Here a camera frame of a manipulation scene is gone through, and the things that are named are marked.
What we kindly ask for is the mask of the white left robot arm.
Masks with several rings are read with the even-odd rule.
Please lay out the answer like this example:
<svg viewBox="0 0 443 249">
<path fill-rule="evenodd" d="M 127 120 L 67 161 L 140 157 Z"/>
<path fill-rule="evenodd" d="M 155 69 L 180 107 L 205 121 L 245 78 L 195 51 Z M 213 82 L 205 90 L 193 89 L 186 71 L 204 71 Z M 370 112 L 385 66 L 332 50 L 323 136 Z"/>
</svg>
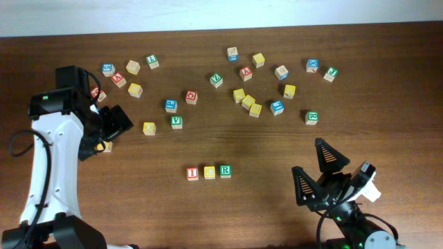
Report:
<svg viewBox="0 0 443 249">
<path fill-rule="evenodd" d="M 82 220 L 78 204 L 78 163 L 133 127 L 120 106 L 96 106 L 90 92 L 94 74 L 78 66 L 55 70 L 55 89 L 34 95 L 28 106 L 33 168 L 19 227 L 5 230 L 2 248 L 102 248 L 104 235 Z"/>
</svg>

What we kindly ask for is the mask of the red letter I block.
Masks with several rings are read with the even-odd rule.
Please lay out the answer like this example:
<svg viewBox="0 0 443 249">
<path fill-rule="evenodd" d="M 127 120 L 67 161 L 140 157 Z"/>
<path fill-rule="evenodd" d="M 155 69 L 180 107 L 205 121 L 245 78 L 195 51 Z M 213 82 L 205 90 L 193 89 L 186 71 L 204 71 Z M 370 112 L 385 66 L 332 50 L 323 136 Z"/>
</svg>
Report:
<svg viewBox="0 0 443 249">
<path fill-rule="evenodd" d="M 197 167 L 189 167 L 186 169 L 186 177 L 189 181 L 199 180 L 199 170 Z"/>
</svg>

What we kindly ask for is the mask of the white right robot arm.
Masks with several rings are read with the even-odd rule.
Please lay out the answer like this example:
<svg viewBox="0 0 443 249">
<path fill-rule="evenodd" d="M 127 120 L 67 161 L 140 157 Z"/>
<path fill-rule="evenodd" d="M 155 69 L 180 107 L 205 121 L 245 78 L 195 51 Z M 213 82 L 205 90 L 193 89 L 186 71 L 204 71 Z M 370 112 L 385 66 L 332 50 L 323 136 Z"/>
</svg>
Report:
<svg viewBox="0 0 443 249">
<path fill-rule="evenodd" d="M 318 248 L 403 248 L 399 243 L 397 229 L 387 221 L 364 213 L 356 200 L 364 196 L 376 201 L 381 192 L 373 180 L 376 167 L 368 161 L 363 162 L 352 174 L 344 174 L 343 168 L 350 159 L 329 145 L 322 138 L 314 142 L 321 176 L 311 178 L 302 167 L 291 168 L 295 185 L 296 203 L 306 206 L 311 212 L 320 215 L 316 227 L 316 246 Z M 342 238 L 321 241 L 321 229 L 325 219 L 332 220 Z"/>
</svg>

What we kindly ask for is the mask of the yellow C block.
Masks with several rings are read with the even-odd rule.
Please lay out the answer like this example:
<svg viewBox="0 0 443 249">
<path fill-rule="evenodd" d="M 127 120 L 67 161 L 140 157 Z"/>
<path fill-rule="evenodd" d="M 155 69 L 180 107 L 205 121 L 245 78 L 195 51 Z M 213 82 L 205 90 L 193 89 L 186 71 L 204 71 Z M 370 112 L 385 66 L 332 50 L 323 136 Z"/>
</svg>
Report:
<svg viewBox="0 0 443 249">
<path fill-rule="evenodd" d="M 204 178 L 206 180 L 209 180 L 209 179 L 215 179 L 215 177 L 216 177 L 215 166 L 205 166 Z"/>
</svg>

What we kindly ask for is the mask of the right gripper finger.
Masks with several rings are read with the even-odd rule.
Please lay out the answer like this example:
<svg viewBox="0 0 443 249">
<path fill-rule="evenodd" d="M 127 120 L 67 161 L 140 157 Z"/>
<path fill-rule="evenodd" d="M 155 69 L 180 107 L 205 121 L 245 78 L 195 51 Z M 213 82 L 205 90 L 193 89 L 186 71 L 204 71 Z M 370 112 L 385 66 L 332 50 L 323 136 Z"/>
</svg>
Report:
<svg viewBox="0 0 443 249">
<path fill-rule="evenodd" d="M 314 205 L 320 203 L 320 186 L 302 167 L 291 168 L 293 175 L 296 203 L 298 206 Z"/>
<path fill-rule="evenodd" d="M 329 145 L 322 138 L 315 139 L 319 169 L 322 173 L 340 172 L 350 164 L 350 159 Z"/>
</svg>

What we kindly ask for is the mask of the red A block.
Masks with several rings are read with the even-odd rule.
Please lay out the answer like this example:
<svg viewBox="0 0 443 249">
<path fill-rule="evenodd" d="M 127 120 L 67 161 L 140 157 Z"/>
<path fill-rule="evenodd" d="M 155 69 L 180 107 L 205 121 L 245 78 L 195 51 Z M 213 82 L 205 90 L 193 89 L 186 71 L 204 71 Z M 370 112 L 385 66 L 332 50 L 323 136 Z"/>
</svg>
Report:
<svg viewBox="0 0 443 249">
<path fill-rule="evenodd" d="M 239 70 L 239 76 L 245 82 L 252 78 L 253 72 L 249 66 L 245 66 Z"/>
</svg>

